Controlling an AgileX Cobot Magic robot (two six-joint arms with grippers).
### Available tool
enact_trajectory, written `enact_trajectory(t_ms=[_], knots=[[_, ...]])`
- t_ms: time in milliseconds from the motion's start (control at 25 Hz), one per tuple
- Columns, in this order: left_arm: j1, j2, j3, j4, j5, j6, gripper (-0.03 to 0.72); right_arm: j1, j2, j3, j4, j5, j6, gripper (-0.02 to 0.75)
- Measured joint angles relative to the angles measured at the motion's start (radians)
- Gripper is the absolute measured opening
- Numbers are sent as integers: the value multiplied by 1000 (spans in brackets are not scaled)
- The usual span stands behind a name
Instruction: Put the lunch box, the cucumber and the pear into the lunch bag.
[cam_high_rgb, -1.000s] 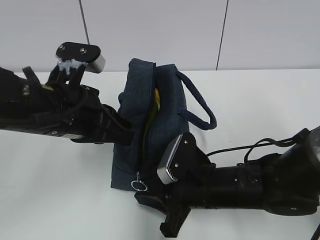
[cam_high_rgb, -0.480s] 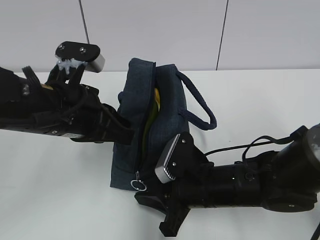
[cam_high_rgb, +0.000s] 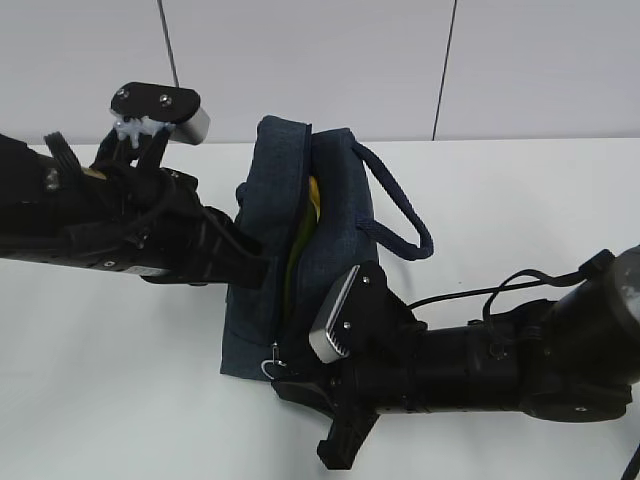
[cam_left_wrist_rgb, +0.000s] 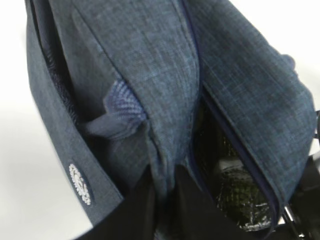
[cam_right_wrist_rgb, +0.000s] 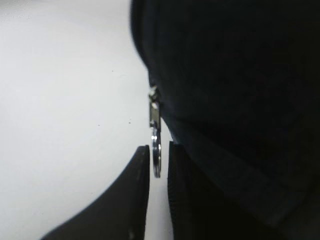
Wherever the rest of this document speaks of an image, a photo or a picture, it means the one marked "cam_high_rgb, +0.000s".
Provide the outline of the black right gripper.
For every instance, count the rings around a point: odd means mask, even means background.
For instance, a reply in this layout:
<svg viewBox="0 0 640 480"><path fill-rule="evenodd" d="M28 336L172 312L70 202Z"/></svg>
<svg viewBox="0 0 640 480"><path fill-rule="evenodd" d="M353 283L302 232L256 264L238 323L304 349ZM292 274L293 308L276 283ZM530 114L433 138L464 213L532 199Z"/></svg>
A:
<svg viewBox="0 0 640 480"><path fill-rule="evenodd" d="M381 414L430 411L430 363L422 352L324 359L324 382L281 378L277 396L332 418L316 453L327 469L351 469Z"/></svg>

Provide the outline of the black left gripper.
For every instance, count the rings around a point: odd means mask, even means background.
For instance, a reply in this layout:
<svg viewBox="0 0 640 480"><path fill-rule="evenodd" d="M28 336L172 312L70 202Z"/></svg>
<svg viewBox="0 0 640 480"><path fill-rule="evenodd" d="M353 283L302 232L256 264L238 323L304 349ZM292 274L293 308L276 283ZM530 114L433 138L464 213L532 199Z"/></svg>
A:
<svg viewBox="0 0 640 480"><path fill-rule="evenodd" d="M80 268L129 273L154 284L260 288L262 245L224 212L204 205L197 181L170 169L114 169L89 181L99 217L60 229L59 258Z"/></svg>

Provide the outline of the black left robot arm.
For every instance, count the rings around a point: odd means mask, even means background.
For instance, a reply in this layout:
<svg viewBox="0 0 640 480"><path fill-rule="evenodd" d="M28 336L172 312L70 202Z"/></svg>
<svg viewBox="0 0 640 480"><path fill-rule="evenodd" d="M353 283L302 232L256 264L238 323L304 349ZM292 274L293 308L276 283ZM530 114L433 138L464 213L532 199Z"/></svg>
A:
<svg viewBox="0 0 640 480"><path fill-rule="evenodd" d="M169 133L109 132L84 167L59 132L48 154L1 139L1 256L124 273L152 284L259 288L261 245L202 204L195 177L161 165Z"/></svg>

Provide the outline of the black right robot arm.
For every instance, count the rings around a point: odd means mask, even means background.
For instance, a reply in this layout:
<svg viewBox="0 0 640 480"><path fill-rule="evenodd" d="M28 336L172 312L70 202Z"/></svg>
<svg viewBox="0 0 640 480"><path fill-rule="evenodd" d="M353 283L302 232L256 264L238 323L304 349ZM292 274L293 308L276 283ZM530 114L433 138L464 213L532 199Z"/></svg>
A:
<svg viewBox="0 0 640 480"><path fill-rule="evenodd" d="M534 269L486 290L564 287L506 312L432 330L388 286L375 262L353 266L295 342L278 397L326 415L317 447L330 470L348 470L385 414L520 412L553 422L622 417L639 380L639 251L601 251L576 271Z"/></svg>

